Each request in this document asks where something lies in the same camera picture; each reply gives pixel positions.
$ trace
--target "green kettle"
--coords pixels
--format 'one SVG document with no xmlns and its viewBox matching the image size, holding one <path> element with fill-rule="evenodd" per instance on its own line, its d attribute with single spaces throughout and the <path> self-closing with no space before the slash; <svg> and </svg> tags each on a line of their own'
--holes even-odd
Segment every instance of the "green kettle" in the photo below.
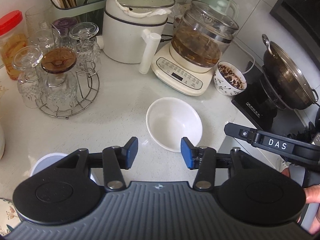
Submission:
<svg viewBox="0 0 320 240">
<path fill-rule="evenodd" d="M 233 0 L 201 0 L 222 15 L 227 15 L 229 8 L 233 10 L 232 19 L 235 21 L 239 15 L 239 6 Z"/>
</svg>

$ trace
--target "kitchen counter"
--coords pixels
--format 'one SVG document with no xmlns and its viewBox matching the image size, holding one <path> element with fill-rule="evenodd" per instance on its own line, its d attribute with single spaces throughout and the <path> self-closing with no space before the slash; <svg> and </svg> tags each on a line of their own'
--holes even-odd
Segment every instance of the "kitchen counter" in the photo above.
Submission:
<svg viewBox="0 0 320 240">
<path fill-rule="evenodd" d="M 0 160 L 0 197 L 12 198 L 15 187 L 27 179 L 36 161 L 53 153 L 71 153 L 88 148 L 101 152 L 113 145 L 123 146 L 132 136 L 139 139 L 133 166 L 123 171 L 131 180 L 189 181 L 196 170 L 187 169 L 180 153 L 169 152 L 153 141 L 146 127 L 146 113 L 155 100 L 176 97 L 189 103 L 199 114 L 203 136 L 199 145 L 221 146 L 224 125 L 250 122 L 231 104 L 231 97 L 221 95 L 213 83 L 199 97 L 183 95 L 160 81 L 150 69 L 140 74 L 139 65 L 122 64 L 101 51 L 100 92 L 85 111 L 70 117 L 53 118 L 38 109 L 24 106 L 15 81 L 5 68 L 0 69 L 0 83 L 8 91 L 1 98 L 1 125 L 5 134 L 5 151 Z M 102 169 L 94 169 L 102 182 Z"/>
</svg>

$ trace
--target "utensil holder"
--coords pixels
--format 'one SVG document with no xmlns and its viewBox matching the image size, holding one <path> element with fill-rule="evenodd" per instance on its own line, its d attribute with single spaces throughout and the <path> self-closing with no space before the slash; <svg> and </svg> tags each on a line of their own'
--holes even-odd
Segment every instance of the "utensil holder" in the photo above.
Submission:
<svg viewBox="0 0 320 240">
<path fill-rule="evenodd" d="M 52 0 L 53 4 L 53 20 L 65 17 L 76 17 L 78 22 L 93 22 L 99 27 L 100 35 L 102 33 L 103 12 L 106 6 L 106 0 L 88 0 L 87 4 L 83 4 L 84 0 L 76 0 L 76 7 L 59 8 Z"/>
</svg>

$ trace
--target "white wall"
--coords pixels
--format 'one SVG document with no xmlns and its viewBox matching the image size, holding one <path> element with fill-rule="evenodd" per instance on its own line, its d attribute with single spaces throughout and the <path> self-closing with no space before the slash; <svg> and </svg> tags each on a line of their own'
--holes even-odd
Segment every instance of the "white wall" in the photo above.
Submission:
<svg viewBox="0 0 320 240">
<path fill-rule="evenodd" d="M 249 52 L 253 53 L 258 64 L 263 65 L 263 54 L 266 50 L 261 35 L 267 34 L 268 38 L 277 43 L 300 68 L 310 86 L 320 94 L 320 71 L 315 66 L 304 49 L 270 14 L 270 10 L 277 0 L 234 0 L 239 5 L 237 23 L 240 31 L 236 40 Z M 314 123 L 318 107 L 312 105 L 299 111 L 306 123 Z"/>
</svg>

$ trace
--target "jar of honey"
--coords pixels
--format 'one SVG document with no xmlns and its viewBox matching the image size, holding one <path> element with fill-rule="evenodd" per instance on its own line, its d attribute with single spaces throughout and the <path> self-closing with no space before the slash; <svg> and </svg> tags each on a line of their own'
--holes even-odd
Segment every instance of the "jar of honey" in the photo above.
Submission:
<svg viewBox="0 0 320 240">
<path fill-rule="evenodd" d="M 12 67 L 12 60 L 16 53 L 28 44 L 22 19 L 22 12 L 19 10 L 0 18 L 0 55 L 9 77 L 13 80 L 18 79 L 20 71 Z"/>
</svg>

